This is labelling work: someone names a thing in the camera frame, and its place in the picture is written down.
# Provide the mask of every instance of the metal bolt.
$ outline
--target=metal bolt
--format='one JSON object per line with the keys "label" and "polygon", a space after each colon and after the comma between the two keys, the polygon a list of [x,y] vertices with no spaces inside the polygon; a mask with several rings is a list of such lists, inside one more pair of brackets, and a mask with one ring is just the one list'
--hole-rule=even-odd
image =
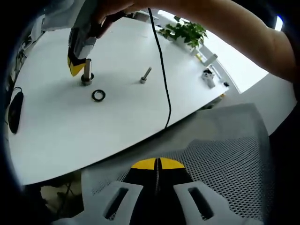
{"label": "metal bolt", "polygon": [[94,78],[94,75],[91,73],[92,70],[92,60],[86,59],[83,75],[81,76],[81,81],[83,85],[87,86],[92,83],[92,79]]}
{"label": "metal bolt", "polygon": [[152,68],[149,67],[149,69],[147,70],[147,72],[145,73],[145,75],[141,77],[140,83],[146,83],[147,76],[149,75],[149,73],[151,72],[151,70],[152,70]]}

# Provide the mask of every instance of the hand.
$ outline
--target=hand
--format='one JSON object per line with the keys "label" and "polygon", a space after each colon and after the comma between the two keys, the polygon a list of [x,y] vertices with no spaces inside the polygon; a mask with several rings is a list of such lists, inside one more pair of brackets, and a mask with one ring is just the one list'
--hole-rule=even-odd
{"label": "hand", "polygon": [[154,0],[100,0],[94,13],[94,18],[98,23],[102,23],[106,16],[124,11],[130,14],[143,8],[154,6]]}

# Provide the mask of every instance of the black cable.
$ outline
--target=black cable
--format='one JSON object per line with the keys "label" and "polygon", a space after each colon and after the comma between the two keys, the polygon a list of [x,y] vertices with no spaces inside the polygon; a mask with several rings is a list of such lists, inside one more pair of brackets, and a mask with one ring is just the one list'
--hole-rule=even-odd
{"label": "black cable", "polygon": [[71,192],[71,194],[75,197],[75,194],[74,194],[74,192],[72,191],[72,189],[70,189],[70,192]]}
{"label": "black cable", "polygon": [[152,30],[153,30],[154,37],[155,37],[155,40],[156,40],[156,44],[157,44],[158,50],[159,50],[159,56],[160,56],[160,62],[161,62],[161,68],[162,68],[162,70],[163,70],[163,76],[164,76],[165,92],[166,92],[166,94],[167,94],[167,99],[168,99],[168,104],[169,104],[169,116],[168,116],[167,123],[166,123],[166,125],[165,125],[165,128],[167,128],[167,127],[168,127],[168,124],[169,124],[169,121],[170,121],[171,112],[172,112],[171,101],[170,101],[170,96],[169,96],[169,91],[168,91],[167,80],[166,80],[166,77],[165,77],[165,67],[164,67],[163,53],[162,53],[162,51],[161,51],[160,44],[159,44],[159,41],[158,41],[158,35],[156,34],[156,31],[155,31],[155,26],[154,26],[154,21],[153,21],[152,11],[151,11],[150,8],[148,8],[148,11],[149,11],[149,15],[150,15],[150,20],[151,20]]}
{"label": "black cable", "polygon": [[20,63],[21,63],[21,67],[24,65],[23,61],[22,61],[22,57],[20,56]]}
{"label": "black cable", "polygon": [[24,50],[21,51],[21,54],[23,55],[23,57],[27,58],[27,56],[24,53]]}
{"label": "black cable", "polygon": [[17,86],[14,88],[14,90],[17,90],[17,89],[20,89],[20,91],[23,92],[21,87]]}
{"label": "black cable", "polygon": [[71,184],[72,184],[73,181],[71,181],[67,187],[67,191],[65,193],[65,198],[63,199],[61,205],[60,205],[60,208],[57,210],[56,212],[56,216],[59,218],[60,214],[61,214],[61,211],[64,209],[65,207],[65,204],[66,204],[66,201],[67,201],[67,197],[68,197],[68,194],[69,194],[69,191],[70,191],[70,188],[71,188]]}
{"label": "black cable", "polygon": [[15,57],[15,81],[17,80],[17,77],[18,77],[18,75],[17,75],[17,69],[18,69],[18,53],[17,53],[17,55]]}

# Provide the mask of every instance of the black o-ring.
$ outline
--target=black o-ring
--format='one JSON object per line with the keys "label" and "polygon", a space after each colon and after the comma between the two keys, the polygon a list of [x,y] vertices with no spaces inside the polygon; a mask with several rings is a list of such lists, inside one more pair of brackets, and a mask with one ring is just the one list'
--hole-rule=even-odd
{"label": "black o-ring", "polygon": [[[96,97],[95,97],[95,94],[97,94],[97,93],[101,93],[101,94],[102,94],[102,98],[100,98],[100,99],[96,98]],[[100,89],[95,90],[95,91],[92,93],[92,99],[93,99],[95,102],[102,102],[103,99],[105,98],[105,96],[106,96],[105,92],[104,92],[103,90],[100,90]]]}

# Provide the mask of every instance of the white table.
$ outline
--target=white table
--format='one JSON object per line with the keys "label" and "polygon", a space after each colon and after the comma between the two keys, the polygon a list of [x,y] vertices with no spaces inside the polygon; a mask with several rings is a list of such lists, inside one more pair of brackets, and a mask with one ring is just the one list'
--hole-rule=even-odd
{"label": "white table", "polygon": [[[92,85],[67,67],[70,29],[48,32],[28,56],[16,82],[24,92],[20,126],[9,133],[15,172],[32,184],[78,170],[162,130],[168,116],[158,48],[149,24],[123,18],[97,41],[90,58]],[[227,88],[209,89],[202,65],[159,37],[172,103],[169,125],[209,103]],[[148,67],[145,84],[139,80]],[[92,101],[103,89],[106,98]]]}

